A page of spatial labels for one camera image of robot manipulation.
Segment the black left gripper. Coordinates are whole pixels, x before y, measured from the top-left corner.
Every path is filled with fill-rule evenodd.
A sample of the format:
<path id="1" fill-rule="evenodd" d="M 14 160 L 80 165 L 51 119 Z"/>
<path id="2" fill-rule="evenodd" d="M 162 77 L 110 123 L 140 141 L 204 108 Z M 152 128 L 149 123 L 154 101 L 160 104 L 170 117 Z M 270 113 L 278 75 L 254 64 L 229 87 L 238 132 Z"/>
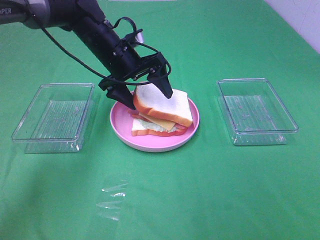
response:
<path id="1" fill-rule="evenodd" d="M 115 46 L 99 44 L 102 48 L 97 52 L 97 58 L 110 72 L 109 76 L 102 78 L 99 87 L 103 91 L 107 90 L 108 98 L 132 110 L 136 107 L 133 95 L 127 87 L 128 79 L 135 80 L 147 75 L 147 80 L 153 83 L 167 99 L 173 95 L 167 74 L 167 60 L 160 51 L 145 44 L 141 45 L 155 53 L 141 57 L 125 39 L 120 39 Z"/>

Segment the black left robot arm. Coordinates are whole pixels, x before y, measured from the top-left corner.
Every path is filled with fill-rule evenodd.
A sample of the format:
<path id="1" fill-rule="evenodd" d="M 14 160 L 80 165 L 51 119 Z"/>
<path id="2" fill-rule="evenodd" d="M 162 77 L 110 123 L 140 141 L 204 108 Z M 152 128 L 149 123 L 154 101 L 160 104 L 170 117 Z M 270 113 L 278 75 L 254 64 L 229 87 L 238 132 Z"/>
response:
<path id="1" fill-rule="evenodd" d="M 133 95 L 128 86 L 146 76 L 146 84 L 154 84 L 166 98 L 173 94 L 168 76 L 171 66 L 157 49 L 154 54 L 139 56 L 134 47 L 143 46 L 139 39 L 142 30 L 126 16 L 120 20 L 132 26 L 132 32 L 120 38 L 114 29 L 117 20 L 111 24 L 95 0 L 2 0 L 0 2 L 0 23 L 23 23 L 30 29 L 41 29 L 65 54 L 77 61 L 90 72 L 101 77 L 98 86 L 106 96 L 130 109 L 135 109 Z M 94 56 L 109 71 L 105 76 L 67 51 L 47 31 L 59 27 L 74 32 Z"/>

